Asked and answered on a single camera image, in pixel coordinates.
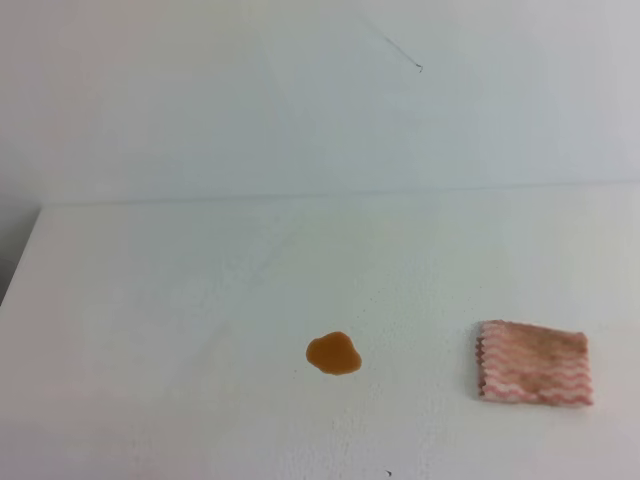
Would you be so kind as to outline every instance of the liquid drop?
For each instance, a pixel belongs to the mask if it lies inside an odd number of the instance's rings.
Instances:
[[[307,347],[307,360],[323,373],[331,375],[353,373],[362,365],[353,342],[342,332],[313,339]]]

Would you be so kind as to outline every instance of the white surface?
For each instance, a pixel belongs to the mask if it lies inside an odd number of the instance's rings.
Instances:
[[[640,180],[639,15],[634,0],[4,0],[0,193]]]
[[[637,479],[640,188],[46,208],[3,479]],[[473,326],[585,331],[596,405],[475,399]],[[340,329],[360,371],[307,364]]]

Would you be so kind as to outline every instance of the white wall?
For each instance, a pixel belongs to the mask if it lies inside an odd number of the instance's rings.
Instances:
[[[0,193],[638,180],[639,14],[633,0],[6,0]]]

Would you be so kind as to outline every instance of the white tabletop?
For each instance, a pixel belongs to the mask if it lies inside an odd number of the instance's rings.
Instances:
[[[475,398],[584,331],[596,405]],[[320,373],[308,342],[363,359]],[[637,479],[640,188],[46,208],[0,308],[3,479]]]

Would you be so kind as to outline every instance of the folded paper towel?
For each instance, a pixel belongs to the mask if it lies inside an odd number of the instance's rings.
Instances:
[[[491,320],[482,324],[476,356],[484,400],[567,407],[593,404],[583,333]]]

